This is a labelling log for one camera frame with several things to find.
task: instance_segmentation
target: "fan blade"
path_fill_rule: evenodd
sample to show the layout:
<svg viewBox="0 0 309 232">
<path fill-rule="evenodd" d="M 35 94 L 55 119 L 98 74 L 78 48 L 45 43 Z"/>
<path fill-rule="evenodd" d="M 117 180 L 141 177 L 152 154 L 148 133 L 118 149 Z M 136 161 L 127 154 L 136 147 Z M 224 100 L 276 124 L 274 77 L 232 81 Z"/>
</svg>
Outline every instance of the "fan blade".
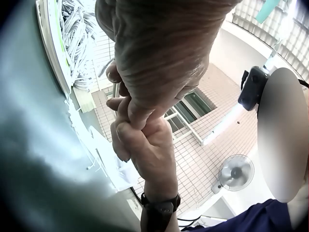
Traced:
<svg viewBox="0 0 309 232">
<path fill-rule="evenodd" d="M 247 177 L 241 176 L 238 179 L 232 179 L 226 183 L 229 187 L 243 186 L 247 182 Z"/>
<path fill-rule="evenodd" d="M 238 159 L 238 158 L 234 158 L 234 159 L 232 159 L 230 162 L 229 162 L 229 164 L 228 164 L 228 166 L 229 166 L 229 168 L 230 169 L 233 169 L 233 168 L 235 168 L 235 167 L 241 167 L 241 166 L 243 166 L 245 163 L 244 163 L 244 160 L 242 160 L 242 159 Z"/>
<path fill-rule="evenodd" d="M 231 179 L 231 169 L 229 167 L 224 167 L 221 170 L 219 181 L 222 185 L 225 185 L 227 181 Z"/>
<path fill-rule="evenodd" d="M 247 176 L 247 178 L 249 178 L 252 171 L 250 164 L 245 163 L 243 166 L 241 166 L 241 171 L 243 172 L 244 176 Z"/>
</svg>

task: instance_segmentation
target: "white plastic bag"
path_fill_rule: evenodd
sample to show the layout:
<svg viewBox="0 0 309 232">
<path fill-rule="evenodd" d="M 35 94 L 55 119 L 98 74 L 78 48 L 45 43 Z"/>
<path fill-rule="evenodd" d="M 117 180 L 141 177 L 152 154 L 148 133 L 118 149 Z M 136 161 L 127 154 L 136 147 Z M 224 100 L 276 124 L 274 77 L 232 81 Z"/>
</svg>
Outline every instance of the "white plastic bag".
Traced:
<svg viewBox="0 0 309 232">
<path fill-rule="evenodd" d="M 140 175 L 131 160 L 121 161 L 114 152 L 112 144 L 108 142 L 94 127 L 90 127 L 98 153 L 104 169 L 117 191 L 137 185 Z"/>
</svg>

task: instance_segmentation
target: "wrist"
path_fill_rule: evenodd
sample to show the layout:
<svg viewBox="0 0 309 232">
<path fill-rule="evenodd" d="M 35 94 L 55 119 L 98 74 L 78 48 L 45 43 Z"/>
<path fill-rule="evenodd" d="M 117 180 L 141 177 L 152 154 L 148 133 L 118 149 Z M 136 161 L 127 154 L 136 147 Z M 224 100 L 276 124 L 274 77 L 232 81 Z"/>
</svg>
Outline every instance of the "wrist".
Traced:
<svg viewBox="0 0 309 232">
<path fill-rule="evenodd" d="M 177 178 L 161 183 L 146 181 L 144 193 L 150 202 L 161 202 L 173 199 L 178 194 Z"/>
</svg>

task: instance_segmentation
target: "forearm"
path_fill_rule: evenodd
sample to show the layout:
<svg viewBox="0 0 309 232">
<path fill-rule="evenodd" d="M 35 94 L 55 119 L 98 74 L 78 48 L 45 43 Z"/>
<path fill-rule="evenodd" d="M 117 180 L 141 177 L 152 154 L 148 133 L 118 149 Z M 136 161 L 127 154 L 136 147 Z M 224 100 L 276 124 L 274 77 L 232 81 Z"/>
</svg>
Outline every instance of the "forearm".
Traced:
<svg viewBox="0 0 309 232">
<path fill-rule="evenodd" d="M 149 183 L 145 182 L 144 193 L 150 202 L 162 202 L 165 200 L 173 199 L 178 194 L 177 178 L 172 177 L 171 180 L 164 183 Z M 141 232 L 147 231 L 148 215 L 145 208 L 142 211 L 141 217 Z M 178 232 L 178 221 L 176 212 L 173 213 L 171 220 L 165 232 Z"/>
</svg>

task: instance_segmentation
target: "wrinkled skin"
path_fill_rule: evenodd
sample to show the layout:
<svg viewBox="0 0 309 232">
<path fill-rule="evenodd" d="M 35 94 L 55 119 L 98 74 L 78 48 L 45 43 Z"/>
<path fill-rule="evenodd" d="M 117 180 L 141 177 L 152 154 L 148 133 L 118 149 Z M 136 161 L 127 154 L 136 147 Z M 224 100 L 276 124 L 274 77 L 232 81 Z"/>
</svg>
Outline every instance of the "wrinkled skin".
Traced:
<svg viewBox="0 0 309 232">
<path fill-rule="evenodd" d="M 129 102 L 129 98 L 112 98 L 107 103 L 118 112 L 111 125 L 115 128 L 112 137 L 118 138 L 113 141 L 113 148 L 120 157 L 131 155 L 135 168 L 145 180 L 147 197 L 174 198 L 178 184 L 171 126 L 163 118 L 157 118 L 148 121 L 142 130 L 133 129 L 127 122 Z"/>
<path fill-rule="evenodd" d="M 99 26 L 115 41 L 107 76 L 131 96 L 133 128 L 164 115 L 198 85 L 225 15 L 238 2 L 97 0 Z"/>
</svg>

